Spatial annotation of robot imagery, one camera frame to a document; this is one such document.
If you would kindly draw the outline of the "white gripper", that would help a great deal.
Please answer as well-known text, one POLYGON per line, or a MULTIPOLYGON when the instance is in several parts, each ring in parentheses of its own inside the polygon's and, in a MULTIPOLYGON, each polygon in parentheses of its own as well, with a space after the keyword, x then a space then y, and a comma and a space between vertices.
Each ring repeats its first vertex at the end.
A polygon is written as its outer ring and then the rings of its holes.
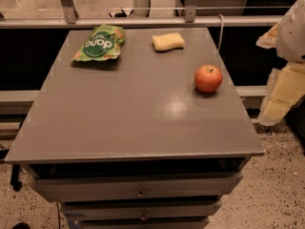
POLYGON ((279 57, 293 61, 281 70, 272 69, 268 77, 257 120, 261 125, 274 126, 305 95, 305 0, 296 0, 280 23, 261 35, 256 45, 263 49, 276 47, 279 57))

